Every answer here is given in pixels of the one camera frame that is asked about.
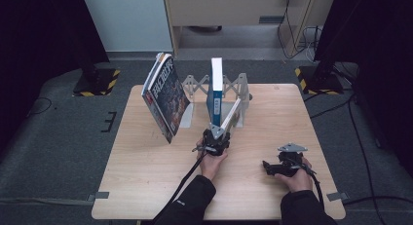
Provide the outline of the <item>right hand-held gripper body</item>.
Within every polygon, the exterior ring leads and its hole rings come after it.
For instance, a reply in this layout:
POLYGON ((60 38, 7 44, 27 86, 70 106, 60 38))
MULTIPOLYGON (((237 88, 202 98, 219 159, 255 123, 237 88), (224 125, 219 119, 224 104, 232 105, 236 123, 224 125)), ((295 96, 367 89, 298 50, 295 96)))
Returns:
POLYGON ((287 143, 282 147, 279 147, 279 160, 282 163, 279 170, 279 174, 291 177, 299 169, 308 171, 308 166, 303 163, 303 153, 307 151, 306 147, 297 145, 295 143, 287 143))

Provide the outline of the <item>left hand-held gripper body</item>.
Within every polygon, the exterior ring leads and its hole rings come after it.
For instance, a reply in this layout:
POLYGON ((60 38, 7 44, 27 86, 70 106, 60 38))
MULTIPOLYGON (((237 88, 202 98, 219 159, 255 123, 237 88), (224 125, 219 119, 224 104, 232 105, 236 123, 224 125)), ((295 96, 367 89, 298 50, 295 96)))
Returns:
POLYGON ((231 134, 225 129, 210 124, 204 130, 202 141, 198 144, 195 151, 206 151, 212 156, 221 156, 226 148, 229 147, 231 134))

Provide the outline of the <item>white caterpillar picture book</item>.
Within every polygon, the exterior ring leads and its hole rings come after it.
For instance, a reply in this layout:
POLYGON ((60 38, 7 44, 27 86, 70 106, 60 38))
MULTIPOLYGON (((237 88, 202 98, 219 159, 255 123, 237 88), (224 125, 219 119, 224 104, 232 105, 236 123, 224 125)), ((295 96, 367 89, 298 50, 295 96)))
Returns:
POLYGON ((226 118, 221 124, 221 128, 224 131, 229 131, 233 127, 240 127, 242 117, 242 101, 238 98, 231 109, 229 110, 226 118))

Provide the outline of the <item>blue book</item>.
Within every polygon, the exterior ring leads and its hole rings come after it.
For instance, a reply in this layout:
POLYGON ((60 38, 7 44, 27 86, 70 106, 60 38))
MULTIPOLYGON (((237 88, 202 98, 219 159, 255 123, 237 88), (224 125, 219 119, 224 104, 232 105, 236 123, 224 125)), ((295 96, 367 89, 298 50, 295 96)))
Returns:
POLYGON ((213 57, 211 59, 211 70, 206 98, 206 106, 213 125, 219 126, 221 123, 221 101, 223 92, 223 71, 222 58, 213 57))

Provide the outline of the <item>metal expandable book rack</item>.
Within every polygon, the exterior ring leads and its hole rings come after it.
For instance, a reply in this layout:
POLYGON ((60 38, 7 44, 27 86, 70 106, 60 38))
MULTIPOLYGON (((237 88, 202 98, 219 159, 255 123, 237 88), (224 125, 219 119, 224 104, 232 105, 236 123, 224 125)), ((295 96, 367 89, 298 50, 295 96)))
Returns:
MULTIPOLYGON (((193 75, 188 75, 184 82, 184 91, 189 95, 191 99, 194 99, 194 95, 197 91, 201 91, 204 94, 208 94, 208 86, 212 81, 209 75, 205 75, 201 80, 197 80, 193 75)), ((231 81, 226 75, 222 76, 222 104, 221 104, 221 119, 224 120, 228 115, 234 101, 225 101, 224 98, 227 95, 233 94, 235 100, 238 98, 241 100, 241 115, 236 123, 237 128, 244 126, 245 111, 249 106, 249 102, 252 100, 252 95, 249 92, 248 81, 245 73, 240 73, 239 76, 231 81)))

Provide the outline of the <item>dark illustrated book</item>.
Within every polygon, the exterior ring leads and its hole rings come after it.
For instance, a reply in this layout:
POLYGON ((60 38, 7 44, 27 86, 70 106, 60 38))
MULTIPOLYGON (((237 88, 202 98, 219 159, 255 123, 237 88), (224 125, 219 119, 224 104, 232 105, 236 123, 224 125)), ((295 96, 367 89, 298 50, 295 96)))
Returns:
POLYGON ((190 105, 171 54, 158 53, 144 82, 141 96, 168 143, 176 136, 190 105))

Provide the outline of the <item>person's right hand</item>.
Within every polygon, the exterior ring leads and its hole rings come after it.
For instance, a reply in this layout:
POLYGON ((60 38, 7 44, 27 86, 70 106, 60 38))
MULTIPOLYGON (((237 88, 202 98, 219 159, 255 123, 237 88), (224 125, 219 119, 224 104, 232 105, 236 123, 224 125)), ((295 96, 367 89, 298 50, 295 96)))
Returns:
POLYGON ((304 169, 299 169, 292 177, 277 173, 274 178, 284 183, 291 193, 313 190, 312 177, 304 169))

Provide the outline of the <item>person's left hand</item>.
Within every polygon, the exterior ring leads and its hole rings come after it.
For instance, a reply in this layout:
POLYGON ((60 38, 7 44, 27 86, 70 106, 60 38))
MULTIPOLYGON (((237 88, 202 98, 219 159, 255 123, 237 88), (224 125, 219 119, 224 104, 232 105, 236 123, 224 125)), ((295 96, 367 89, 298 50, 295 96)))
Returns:
POLYGON ((199 151, 197 158, 202 159, 200 162, 201 175, 212 181, 217 175, 221 163, 227 158, 227 156, 227 151, 224 151, 220 156, 212 156, 199 151))

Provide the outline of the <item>grey tape strip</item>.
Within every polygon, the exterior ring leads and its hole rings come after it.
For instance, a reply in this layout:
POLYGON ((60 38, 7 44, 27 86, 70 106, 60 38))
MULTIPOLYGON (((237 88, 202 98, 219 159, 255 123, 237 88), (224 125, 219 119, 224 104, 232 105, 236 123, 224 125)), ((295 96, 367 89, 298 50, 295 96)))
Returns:
POLYGON ((109 192, 95 192, 94 194, 89 194, 87 197, 88 202, 94 202, 96 199, 108 199, 109 192))
POLYGON ((337 200, 347 200, 349 198, 349 195, 346 192, 335 192, 335 193, 330 193, 327 194, 328 200, 331 202, 337 201, 337 200))

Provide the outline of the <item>black stand with striped base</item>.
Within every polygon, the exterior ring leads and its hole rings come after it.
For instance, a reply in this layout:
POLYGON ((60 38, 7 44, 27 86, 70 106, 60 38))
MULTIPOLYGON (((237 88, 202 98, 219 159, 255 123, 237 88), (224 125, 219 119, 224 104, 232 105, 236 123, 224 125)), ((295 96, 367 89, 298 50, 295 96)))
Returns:
POLYGON ((82 75, 73 89, 73 94, 75 96, 111 94, 120 71, 114 68, 96 68, 87 53, 77 52, 75 58, 82 69, 82 75))
POLYGON ((316 66, 299 66, 294 70, 304 94, 341 94, 343 87, 332 74, 334 57, 322 56, 316 66))

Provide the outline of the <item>wooden cabinet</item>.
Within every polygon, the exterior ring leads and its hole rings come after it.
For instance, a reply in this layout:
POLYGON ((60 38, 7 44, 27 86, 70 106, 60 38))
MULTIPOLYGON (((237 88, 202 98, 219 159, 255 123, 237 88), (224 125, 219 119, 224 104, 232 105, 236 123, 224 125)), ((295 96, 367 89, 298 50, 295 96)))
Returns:
POLYGON ((185 26, 269 25, 280 28, 289 55, 298 52, 304 29, 325 23, 333 0, 165 0, 172 48, 185 26))

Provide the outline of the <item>black curtain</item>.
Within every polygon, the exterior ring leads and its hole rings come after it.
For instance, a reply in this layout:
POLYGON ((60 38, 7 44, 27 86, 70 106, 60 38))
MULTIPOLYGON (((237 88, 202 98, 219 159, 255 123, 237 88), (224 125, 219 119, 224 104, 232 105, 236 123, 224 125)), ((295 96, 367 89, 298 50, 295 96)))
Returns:
POLYGON ((316 52, 325 74, 336 62, 359 68, 361 103, 413 174, 413 0, 333 0, 316 52))
POLYGON ((95 86, 106 60, 85 0, 0 0, 0 150, 46 81, 81 68, 95 86))

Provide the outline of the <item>white panel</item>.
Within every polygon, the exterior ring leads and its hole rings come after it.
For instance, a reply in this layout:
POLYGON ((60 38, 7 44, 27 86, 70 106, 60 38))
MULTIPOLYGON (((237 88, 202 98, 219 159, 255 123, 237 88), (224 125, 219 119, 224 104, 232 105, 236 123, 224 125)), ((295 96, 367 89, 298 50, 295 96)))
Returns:
POLYGON ((171 52, 165 0, 85 0, 107 52, 171 52))

